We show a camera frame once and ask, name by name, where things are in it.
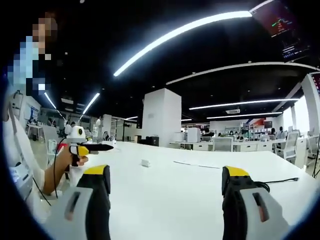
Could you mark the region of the person's left hand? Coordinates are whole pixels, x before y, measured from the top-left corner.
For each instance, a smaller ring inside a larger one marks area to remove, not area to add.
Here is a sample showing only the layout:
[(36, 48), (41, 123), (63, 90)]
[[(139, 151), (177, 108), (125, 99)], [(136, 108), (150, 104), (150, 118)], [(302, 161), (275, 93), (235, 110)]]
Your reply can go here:
[(68, 146), (67, 153), (69, 155), (69, 165), (73, 167), (78, 167), (83, 165), (87, 160), (87, 155), (89, 150), (85, 146)]

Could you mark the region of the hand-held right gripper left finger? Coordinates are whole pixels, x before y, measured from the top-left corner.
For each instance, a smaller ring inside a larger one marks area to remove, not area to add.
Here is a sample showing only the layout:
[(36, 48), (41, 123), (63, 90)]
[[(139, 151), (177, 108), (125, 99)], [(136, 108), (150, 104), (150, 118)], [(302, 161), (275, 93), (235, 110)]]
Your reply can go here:
[(84, 171), (51, 209), (44, 228), (53, 240), (109, 240), (110, 166)]

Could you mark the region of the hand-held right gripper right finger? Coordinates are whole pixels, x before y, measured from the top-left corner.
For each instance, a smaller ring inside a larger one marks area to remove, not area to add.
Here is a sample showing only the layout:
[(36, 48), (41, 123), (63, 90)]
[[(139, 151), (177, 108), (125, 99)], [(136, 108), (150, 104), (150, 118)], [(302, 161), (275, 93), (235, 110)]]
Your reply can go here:
[(290, 229), (281, 205), (243, 169), (222, 168), (224, 240), (281, 240)]

